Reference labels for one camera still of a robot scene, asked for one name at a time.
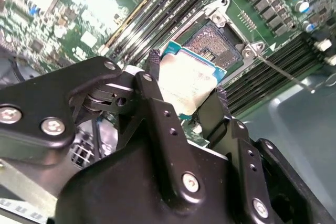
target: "silver screw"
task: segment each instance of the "silver screw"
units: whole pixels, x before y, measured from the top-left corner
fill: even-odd
[[[108,69],[111,69],[111,70],[115,70],[115,69],[116,69],[115,65],[114,65],[111,61],[105,61],[105,62],[104,62],[104,65],[105,65],[105,67],[107,67]]]
[[[0,122],[12,124],[18,122],[22,117],[20,110],[13,107],[0,108]]]
[[[65,125],[58,118],[49,118],[43,121],[41,129],[47,135],[57,136],[64,132]]]
[[[183,185],[187,188],[188,191],[195,193],[200,188],[197,179],[194,175],[190,173],[185,173],[182,176]]]
[[[273,146],[269,142],[265,141],[265,144],[270,150],[273,150]]]
[[[144,74],[143,77],[147,80],[147,81],[152,81],[152,77],[149,74]]]
[[[254,206],[254,209],[257,211],[257,213],[261,217],[263,217],[263,218],[268,217],[267,208],[265,207],[264,203],[262,203],[259,199],[254,199],[253,200],[253,206]]]

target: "black bracket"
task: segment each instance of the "black bracket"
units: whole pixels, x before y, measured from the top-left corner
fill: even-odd
[[[134,86],[139,109],[134,117],[119,121],[117,149],[126,146],[141,123],[146,124],[164,201],[181,214],[193,212],[204,201],[205,188],[175,110],[163,101],[156,79],[148,73],[138,72]]]
[[[0,123],[0,157],[45,165],[59,162],[75,138],[78,117],[83,113],[95,117],[99,114],[83,112],[87,94],[120,74],[117,65],[104,57],[95,57],[1,89],[0,107],[15,108],[20,119],[11,124]],[[41,124],[46,119],[58,119],[64,132],[43,132]]]
[[[263,158],[272,205],[285,223],[289,221],[293,224],[335,223],[272,142],[260,138],[254,145]]]

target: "black memory slot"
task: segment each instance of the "black memory slot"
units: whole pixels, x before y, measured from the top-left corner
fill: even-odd
[[[180,12],[176,14],[176,16],[171,21],[169,21],[168,24],[159,31],[158,34],[154,36],[154,38],[148,43],[144,50],[134,56],[133,62],[135,64],[139,63],[148,54],[149,50],[153,48],[158,43],[158,41],[160,41],[162,36],[168,34],[176,24],[182,21],[182,19],[189,13],[189,11],[195,7],[198,1],[199,0],[189,0],[187,4],[180,10]]]
[[[132,33],[133,34],[137,34],[141,32],[142,27],[149,21],[152,20],[153,17],[158,13],[159,9],[162,7],[162,5],[164,5],[168,0],[157,0],[154,4],[153,7],[150,9],[149,12],[139,12],[137,14],[137,17],[135,17],[133,20],[139,20],[136,25],[134,26],[134,28],[132,28]],[[132,39],[131,36],[126,36],[125,38],[123,38],[123,40],[118,43],[117,46],[117,51],[121,51],[121,49],[127,44],[129,43],[129,41]]]
[[[274,53],[268,60],[295,77],[320,64],[313,47],[301,36]],[[290,80],[275,69],[260,63],[226,87],[228,107],[231,113],[237,116],[265,98],[270,98],[289,82]]]
[[[181,8],[181,5],[183,2],[185,2],[186,0],[174,0],[170,5],[172,6],[172,8],[170,8],[168,11],[166,12],[162,12],[153,23],[151,23],[149,25],[149,27],[146,28],[146,30],[144,31],[144,33],[141,35],[141,37],[138,39],[138,41],[136,41],[128,50],[127,50],[127,54],[133,56],[134,52],[138,49],[138,46],[144,42],[147,41],[153,34],[157,33],[157,29],[160,27],[160,25],[162,23],[164,23],[170,16],[172,13],[174,13],[175,11],[179,10],[179,9],[185,9],[186,6],[184,6],[183,8]]]

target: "green circuit board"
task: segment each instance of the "green circuit board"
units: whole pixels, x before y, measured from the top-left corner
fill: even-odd
[[[142,66],[147,54],[138,47],[148,44],[152,48],[162,48],[194,15],[216,0],[193,1],[57,0],[51,10],[32,12],[36,8],[33,0],[0,0],[0,45],[22,55],[40,73],[97,55],[109,57],[114,52],[117,55],[114,60],[121,65],[133,63],[133,59],[141,56],[136,64]],[[336,8],[333,0],[267,0],[264,6],[261,1],[229,0],[226,15],[246,39],[245,44],[257,41],[265,44],[261,55],[266,58],[305,32],[304,22],[319,28]],[[310,3],[309,11],[296,12],[299,1]],[[265,14],[269,8],[275,10],[271,18]],[[278,16],[280,21],[274,24],[273,20]],[[208,17],[202,16],[176,41],[187,45],[208,22]],[[119,39],[122,36],[128,38],[127,42]],[[121,54],[115,50],[118,42],[123,46]],[[226,69],[227,77],[230,77],[226,85],[259,63],[256,60],[246,65],[242,57],[238,57]],[[189,126],[184,128],[188,138],[197,139],[196,142],[204,145],[199,134]]]

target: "motherboard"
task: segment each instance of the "motherboard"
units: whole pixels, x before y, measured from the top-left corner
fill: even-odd
[[[0,46],[43,74],[94,56],[141,67],[173,40],[225,69],[221,84],[233,90],[298,36],[332,23],[335,9],[334,0],[0,0]],[[204,145],[197,125],[185,125]]]

